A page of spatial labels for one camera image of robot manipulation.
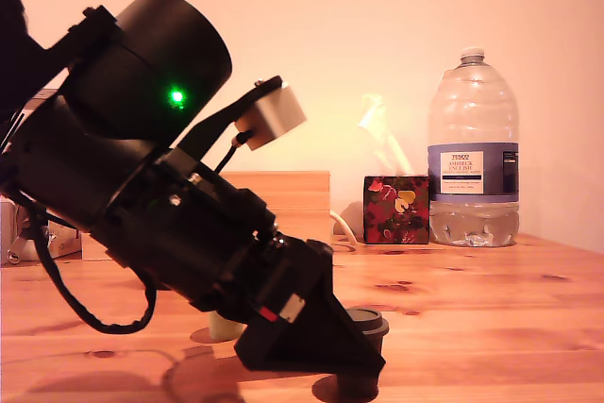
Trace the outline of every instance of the small cup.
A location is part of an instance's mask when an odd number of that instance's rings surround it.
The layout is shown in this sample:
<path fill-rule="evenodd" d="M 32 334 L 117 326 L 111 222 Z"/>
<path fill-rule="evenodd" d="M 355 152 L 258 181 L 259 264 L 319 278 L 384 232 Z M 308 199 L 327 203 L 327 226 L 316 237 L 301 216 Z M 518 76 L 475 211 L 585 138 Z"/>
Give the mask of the small cup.
<path fill-rule="evenodd" d="M 357 327 L 365 334 L 369 343 L 381 354 L 384 335 L 390 329 L 388 321 L 379 311 L 363 307 L 346 310 Z M 375 398 L 378 395 L 378 377 L 359 375 L 336 375 L 341 395 L 351 397 Z"/>

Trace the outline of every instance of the black cable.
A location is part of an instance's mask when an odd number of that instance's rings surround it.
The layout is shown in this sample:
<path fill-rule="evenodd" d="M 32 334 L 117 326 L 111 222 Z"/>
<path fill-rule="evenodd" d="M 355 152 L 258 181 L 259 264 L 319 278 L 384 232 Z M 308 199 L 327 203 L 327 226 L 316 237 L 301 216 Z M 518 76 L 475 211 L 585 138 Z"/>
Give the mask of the black cable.
<path fill-rule="evenodd" d="M 227 162 L 230 161 L 230 159 L 233 157 L 233 155 L 237 151 L 237 148 L 239 148 L 240 146 L 245 144 L 253 136 L 254 136 L 254 132 L 251 129 L 249 131 L 244 131 L 244 132 L 240 132 L 239 134 L 237 134 L 235 136 L 235 138 L 233 139 L 233 144 L 229 148 L 229 150 L 226 153 L 223 160 L 220 161 L 220 163 L 218 164 L 218 166 L 216 167 L 214 172 L 216 172 L 217 174 L 220 174 L 220 171 L 225 168 L 225 166 L 227 165 Z"/>
<path fill-rule="evenodd" d="M 64 227 L 71 228 L 73 230 L 77 230 L 77 228 L 72 226 L 69 222 L 61 219 L 60 217 L 57 217 L 57 216 L 51 214 L 50 212 L 43 212 L 43 213 L 41 213 L 41 216 L 43 216 L 44 219 L 46 219 L 47 221 L 52 221 L 55 224 L 59 224 L 60 226 L 64 226 Z"/>
<path fill-rule="evenodd" d="M 216 172 L 217 174 L 220 174 L 220 171 L 225 168 L 225 166 L 227 165 L 227 162 L 230 161 L 230 159 L 233 157 L 233 155 L 235 154 L 236 151 L 237 151 L 237 147 L 235 145 L 231 145 L 231 147 L 228 150 L 228 153 L 226 153 L 223 160 L 220 161 L 220 164 L 218 164 L 218 166 L 216 167 L 216 170 L 214 170 L 214 172 Z"/>
<path fill-rule="evenodd" d="M 67 289 L 63 280 L 60 276 L 60 271 L 55 264 L 54 260 L 50 256 L 50 252 L 48 251 L 48 244 L 46 242 L 46 238 L 42 232 L 42 223 L 40 222 L 39 216 L 43 217 L 43 213 L 39 213 L 33 202 L 31 202 L 25 196 L 17 196 L 19 200 L 15 200 L 15 202 L 19 203 L 22 207 L 27 210 L 29 216 L 29 224 L 31 225 L 31 231 L 34 237 L 34 244 L 36 245 L 36 252 L 38 252 L 38 257 L 40 258 L 40 262 L 48 276 L 50 276 L 51 280 L 59 290 L 63 299 L 67 301 L 69 307 L 71 307 L 74 312 L 79 316 L 82 321 L 84 321 L 90 327 L 102 332 L 104 334 L 132 334 L 134 332 L 138 332 L 139 330 L 145 328 L 151 318 L 153 317 L 153 311 L 155 309 L 155 303 L 157 299 L 157 291 L 155 288 L 155 283 L 153 278 L 149 276 L 143 270 L 137 270 L 135 268 L 130 268 L 136 274 L 136 276 L 141 280 L 144 284 L 144 296 L 147 300 L 147 309 L 144 311 L 143 318 L 138 321 L 134 321 L 129 325 L 106 325 L 102 323 L 98 318 L 96 318 L 92 313 L 83 306 L 76 297 Z"/>

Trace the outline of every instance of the green led light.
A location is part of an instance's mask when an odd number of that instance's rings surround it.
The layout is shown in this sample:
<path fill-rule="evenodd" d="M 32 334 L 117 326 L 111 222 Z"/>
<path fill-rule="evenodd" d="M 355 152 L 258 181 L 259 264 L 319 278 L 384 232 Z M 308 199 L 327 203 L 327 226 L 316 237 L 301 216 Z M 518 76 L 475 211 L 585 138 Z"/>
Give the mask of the green led light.
<path fill-rule="evenodd" d="M 173 89 L 170 91 L 170 104 L 173 108 L 185 109 L 185 93 L 182 90 Z"/>

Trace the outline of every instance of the white cable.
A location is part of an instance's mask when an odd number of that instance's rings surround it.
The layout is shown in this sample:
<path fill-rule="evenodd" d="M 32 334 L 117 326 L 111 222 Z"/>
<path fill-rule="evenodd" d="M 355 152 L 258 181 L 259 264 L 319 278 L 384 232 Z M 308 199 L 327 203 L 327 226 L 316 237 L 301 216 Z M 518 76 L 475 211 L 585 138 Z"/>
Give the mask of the white cable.
<path fill-rule="evenodd" d="M 352 229 L 348 226 L 346 221 L 342 219 L 342 217 L 340 217 L 338 213 L 333 210 L 329 211 L 329 217 L 336 221 L 338 224 L 340 224 L 340 227 L 342 227 L 342 229 L 344 230 L 346 238 L 348 238 L 348 242 L 353 248 L 356 248 L 359 245 L 359 242 L 355 238 L 355 234 L 352 232 Z"/>

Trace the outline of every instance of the white label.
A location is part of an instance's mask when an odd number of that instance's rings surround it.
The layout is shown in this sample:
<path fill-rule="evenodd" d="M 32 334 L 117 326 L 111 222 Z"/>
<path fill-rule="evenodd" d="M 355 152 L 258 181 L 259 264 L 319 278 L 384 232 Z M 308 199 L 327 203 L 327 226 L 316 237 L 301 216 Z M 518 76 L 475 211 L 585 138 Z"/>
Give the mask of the white label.
<path fill-rule="evenodd" d="M 481 151 L 441 153 L 441 193 L 484 193 Z"/>

